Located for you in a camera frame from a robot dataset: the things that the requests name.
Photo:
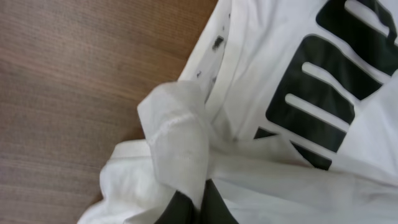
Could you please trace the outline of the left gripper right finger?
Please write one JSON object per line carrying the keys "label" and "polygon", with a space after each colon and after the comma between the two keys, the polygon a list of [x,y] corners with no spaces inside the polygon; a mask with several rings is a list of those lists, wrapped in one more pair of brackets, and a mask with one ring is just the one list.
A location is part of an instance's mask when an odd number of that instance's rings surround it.
{"label": "left gripper right finger", "polygon": [[209,179],[205,184],[200,210],[201,224],[238,224],[229,212],[214,182]]}

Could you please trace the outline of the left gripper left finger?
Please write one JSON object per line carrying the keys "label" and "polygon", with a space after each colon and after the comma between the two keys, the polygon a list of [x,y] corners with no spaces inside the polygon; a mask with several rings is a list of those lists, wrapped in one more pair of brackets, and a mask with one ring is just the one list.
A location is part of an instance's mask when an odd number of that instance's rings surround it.
{"label": "left gripper left finger", "polygon": [[191,199],[183,193],[176,191],[166,209],[154,223],[193,224],[196,220],[197,211]]}

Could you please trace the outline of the white t-shirt with black print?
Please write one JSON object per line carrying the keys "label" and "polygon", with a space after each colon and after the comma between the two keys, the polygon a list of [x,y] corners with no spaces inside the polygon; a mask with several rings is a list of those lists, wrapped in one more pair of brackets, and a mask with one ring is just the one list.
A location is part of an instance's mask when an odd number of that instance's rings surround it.
{"label": "white t-shirt with black print", "polygon": [[211,179],[238,223],[397,222],[397,2],[218,1],[138,105],[80,223],[154,223]]}

